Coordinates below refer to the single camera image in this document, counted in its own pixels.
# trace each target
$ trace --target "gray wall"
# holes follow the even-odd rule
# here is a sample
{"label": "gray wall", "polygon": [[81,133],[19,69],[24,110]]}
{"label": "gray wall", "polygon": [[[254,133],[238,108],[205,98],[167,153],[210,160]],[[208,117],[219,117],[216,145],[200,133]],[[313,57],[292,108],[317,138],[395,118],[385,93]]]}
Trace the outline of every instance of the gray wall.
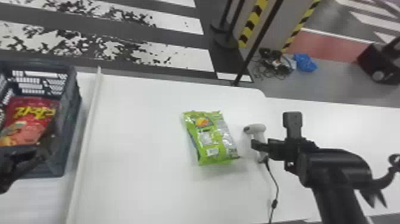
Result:
{"label": "gray wall", "polygon": [[[247,52],[248,49],[253,45],[254,40],[260,32],[261,26],[266,21],[273,5],[275,4],[275,1],[276,0],[269,0],[267,9],[265,9],[261,15],[260,23],[254,29],[252,38],[250,38],[247,47],[242,49],[242,52]],[[271,49],[281,49],[295,26],[300,22],[304,12],[309,9],[313,1],[314,0],[285,0],[268,32],[265,34],[260,46]],[[230,13],[228,15],[228,21],[232,20],[233,13],[238,5],[238,2],[239,0],[233,1]],[[233,35],[236,39],[238,39],[242,33],[255,2],[256,0],[246,0],[245,6],[243,7],[233,32]]]}

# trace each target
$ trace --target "black and yellow striped pole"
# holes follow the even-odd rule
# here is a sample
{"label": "black and yellow striped pole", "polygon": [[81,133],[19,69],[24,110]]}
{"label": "black and yellow striped pole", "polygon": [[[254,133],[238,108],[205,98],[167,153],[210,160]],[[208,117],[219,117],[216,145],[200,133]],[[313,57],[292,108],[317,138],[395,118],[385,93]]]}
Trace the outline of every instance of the black and yellow striped pole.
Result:
{"label": "black and yellow striped pole", "polygon": [[293,30],[291,36],[286,40],[285,45],[280,50],[282,53],[285,53],[289,49],[290,45],[295,40],[296,35],[300,32],[301,28],[304,27],[304,24],[307,22],[308,18],[311,16],[311,14],[314,12],[315,8],[318,6],[318,4],[320,2],[321,2],[321,0],[315,0],[312,3],[312,5],[310,6],[310,8],[304,13],[303,18],[301,19],[300,23],[297,24],[297,26]]}
{"label": "black and yellow striped pole", "polygon": [[243,29],[242,34],[239,37],[239,47],[244,48],[247,46],[247,42],[253,35],[253,30],[255,26],[257,26],[257,24],[260,22],[261,14],[267,8],[267,6],[268,0],[257,0],[254,5],[253,11],[247,19],[245,28]]}

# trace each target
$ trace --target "black cable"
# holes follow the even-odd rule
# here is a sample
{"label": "black cable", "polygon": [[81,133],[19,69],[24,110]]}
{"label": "black cable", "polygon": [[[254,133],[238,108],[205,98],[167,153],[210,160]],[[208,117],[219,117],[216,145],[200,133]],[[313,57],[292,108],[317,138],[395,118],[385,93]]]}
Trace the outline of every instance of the black cable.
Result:
{"label": "black cable", "polygon": [[271,204],[272,210],[271,210],[271,214],[270,214],[270,220],[268,221],[268,224],[271,224],[272,223],[272,218],[274,216],[274,211],[275,211],[276,207],[278,206],[279,185],[278,185],[278,182],[276,181],[274,175],[271,172],[270,166],[268,164],[268,160],[265,161],[264,164],[265,164],[265,166],[266,166],[266,168],[267,168],[267,170],[268,170],[268,172],[269,172],[269,174],[270,174],[270,176],[272,178],[272,181],[275,183],[275,187],[276,187],[275,199],[272,201],[272,204]]}

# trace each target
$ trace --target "white painted line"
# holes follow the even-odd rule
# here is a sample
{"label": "white painted line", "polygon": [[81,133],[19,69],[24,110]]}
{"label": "white painted line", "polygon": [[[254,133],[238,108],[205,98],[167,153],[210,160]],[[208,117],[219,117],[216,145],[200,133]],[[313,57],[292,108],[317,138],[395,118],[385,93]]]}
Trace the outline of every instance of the white painted line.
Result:
{"label": "white painted line", "polygon": [[[223,79],[223,80],[235,80],[237,74],[231,74],[231,73],[222,73],[222,72],[217,72],[218,79]],[[242,78],[240,79],[241,82],[251,82],[251,78],[248,74],[244,74]]]}
{"label": "white painted line", "polygon": [[214,72],[206,49],[138,42],[7,21],[0,21],[0,49]]}
{"label": "white painted line", "polygon": [[50,1],[52,4],[50,4],[48,0],[0,0],[0,2],[27,8],[37,8],[53,12],[155,26],[157,28],[197,35],[204,34],[201,22],[198,18],[144,10],[142,8],[103,1],[53,0]]}
{"label": "white painted line", "polygon": [[379,32],[374,32],[376,36],[378,36],[380,39],[382,39],[385,43],[390,43],[392,40],[394,40],[396,37],[392,35],[388,35],[385,33],[379,33]]}
{"label": "white painted line", "polygon": [[355,13],[355,12],[350,12],[350,13],[354,15],[355,18],[357,18],[362,23],[400,32],[400,23],[395,23],[388,20],[382,20],[381,18],[375,18],[360,13]]}
{"label": "white painted line", "polygon": [[394,10],[400,13],[400,7],[398,5],[394,4],[393,2],[385,2],[385,3],[386,5],[392,7]]}
{"label": "white painted line", "polygon": [[321,35],[325,35],[325,36],[332,36],[334,38],[342,38],[342,39],[346,39],[349,41],[356,41],[356,42],[367,43],[367,44],[375,43],[375,41],[367,41],[367,40],[363,40],[363,39],[352,38],[350,36],[338,35],[338,34],[334,34],[334,33],[328,33],[328,32],[324,32],[324,31],[320,31],[320,30],[313,30],[313,29],[309,29],[309,28],[302,28],[301,30],[310,32],[310,33],[321,34]]}
{"label": "white painted line", "polygon": [[186,7],[196,8],[195,0],[157,0],[157,1],[168,2],[171,4],[175,4],[175,5],[183,5]]}
{"label": "white painted line", "polygon": [[371,13],[375,13],[375,14],[380,14],[380,15],[385,15],[388,17],[392,17],[392,18],[396,18],[396,16],[394,16],[393,14],[391,14],[390,12],[388,12],[387,10],[384,10],[383,8],[379,8],[379,7],[375,7],[372,5],[367,5],[367,4],[363,4],[360,2],[355,2],[355,1],[350,1],[350,0],[336,0],[336,2],[338,2],[339,4],[342,5],[346,5],[352,8],[357,8],[359,10],[364,10],[364,11],[368,11]]}

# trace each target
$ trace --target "black plastic crate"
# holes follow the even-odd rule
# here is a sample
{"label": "black plastic crate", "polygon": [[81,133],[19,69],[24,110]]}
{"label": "black plastic crate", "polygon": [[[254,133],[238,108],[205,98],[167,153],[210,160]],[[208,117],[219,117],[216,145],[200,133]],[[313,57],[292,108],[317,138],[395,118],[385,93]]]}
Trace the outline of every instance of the black plastic crate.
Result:
{"label": "black plastic crate", "polygon": [[[0,188],[4,177],[51,178],[64,174],[81,103],[74,67],[43,60],[0,61],[0,105],[7,109],[15,95],[60,102],[38,144],[0,147]],[[10,163],[13,170],[5,171],[5,164]]]}

